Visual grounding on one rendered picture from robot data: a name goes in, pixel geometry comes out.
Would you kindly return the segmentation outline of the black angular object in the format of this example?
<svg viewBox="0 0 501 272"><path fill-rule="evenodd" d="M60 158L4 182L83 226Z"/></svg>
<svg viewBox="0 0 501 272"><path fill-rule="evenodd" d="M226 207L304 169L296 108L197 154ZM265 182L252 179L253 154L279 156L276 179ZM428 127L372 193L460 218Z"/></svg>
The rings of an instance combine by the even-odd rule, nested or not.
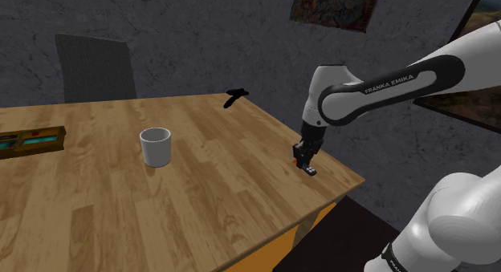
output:
<svg viewBox="0 0 501 272"><path fill-rule="evenodd" d="M244 88L237 88L228 90L226 94L229 95L230 98L223 104L223 107L229 108L240 97L249 95L249 92Z"/></svg>

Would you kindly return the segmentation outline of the dark robot stand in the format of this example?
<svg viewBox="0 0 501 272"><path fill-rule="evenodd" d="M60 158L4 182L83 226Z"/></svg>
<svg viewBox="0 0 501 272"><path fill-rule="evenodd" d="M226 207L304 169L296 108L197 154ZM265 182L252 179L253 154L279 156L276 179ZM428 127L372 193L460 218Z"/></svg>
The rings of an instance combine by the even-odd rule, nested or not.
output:
<svg viewBox="0 0 501 272"><path fill-rule="evenodd" d="M272 272L363 272L399 231L350 197L334 208Z"/></svg>

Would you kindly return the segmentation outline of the wooden table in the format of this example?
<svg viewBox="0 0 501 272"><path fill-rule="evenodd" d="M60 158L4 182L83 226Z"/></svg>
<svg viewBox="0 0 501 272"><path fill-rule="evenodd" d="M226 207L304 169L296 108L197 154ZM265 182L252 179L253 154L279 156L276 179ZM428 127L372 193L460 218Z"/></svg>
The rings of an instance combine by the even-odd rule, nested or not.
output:
<svg viewBox="0 0 501 272"><path fill-rule="evenodd" d="M62 125L64 150L0 160L0 272L215 272L360 186L325 152L293 165L289 127L188 95L0 108L0 131ZM140 133L171 132L145 164Z"/></svg>

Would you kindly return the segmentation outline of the white cup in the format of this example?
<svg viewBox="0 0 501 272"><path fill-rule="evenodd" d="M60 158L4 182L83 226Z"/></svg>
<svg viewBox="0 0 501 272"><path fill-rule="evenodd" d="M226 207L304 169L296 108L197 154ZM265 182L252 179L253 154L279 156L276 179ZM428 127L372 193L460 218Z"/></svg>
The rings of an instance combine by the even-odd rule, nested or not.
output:
<svg viewBox="0 0 501 272"><path fill-rule="evenodd" d="M152 168L166 166L171 161L171 132L166 128L147 128L140 133L145 164Z"/></svg>

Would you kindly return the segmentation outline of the grey chair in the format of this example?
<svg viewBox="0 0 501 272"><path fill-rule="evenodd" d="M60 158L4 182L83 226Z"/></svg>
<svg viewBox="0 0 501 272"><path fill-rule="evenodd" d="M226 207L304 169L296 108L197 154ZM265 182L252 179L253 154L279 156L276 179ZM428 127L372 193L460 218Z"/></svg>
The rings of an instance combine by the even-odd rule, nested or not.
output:
<svg viewBox="0 0 501 272"><path fill-rule="evenodd" d="M127 43L82 35L55 36L67 104L135 99Z"/></svg>

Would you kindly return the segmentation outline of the wooden box with teal compartments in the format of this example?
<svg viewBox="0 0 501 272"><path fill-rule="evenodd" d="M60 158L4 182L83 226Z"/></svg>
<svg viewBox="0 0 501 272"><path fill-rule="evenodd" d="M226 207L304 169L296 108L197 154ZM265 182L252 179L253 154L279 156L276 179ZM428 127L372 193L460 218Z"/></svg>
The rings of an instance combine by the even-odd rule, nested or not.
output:
<svg viewBox="0 0 501 272"><path fill-rule="evenodd" d="M0 132L0 160L64 150L64 126Z"/></svg>

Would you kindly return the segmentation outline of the colourful wall picture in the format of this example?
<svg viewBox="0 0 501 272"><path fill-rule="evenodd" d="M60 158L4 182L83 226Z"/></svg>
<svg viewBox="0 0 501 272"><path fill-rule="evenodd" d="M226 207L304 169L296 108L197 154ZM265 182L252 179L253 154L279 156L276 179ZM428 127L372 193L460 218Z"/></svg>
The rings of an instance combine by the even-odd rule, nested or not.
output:
<svg viewBox="0 0 501 272"><path fill-rule="evenodd" d="M294 22L365 33L378 0L293 0Z"/></svg>

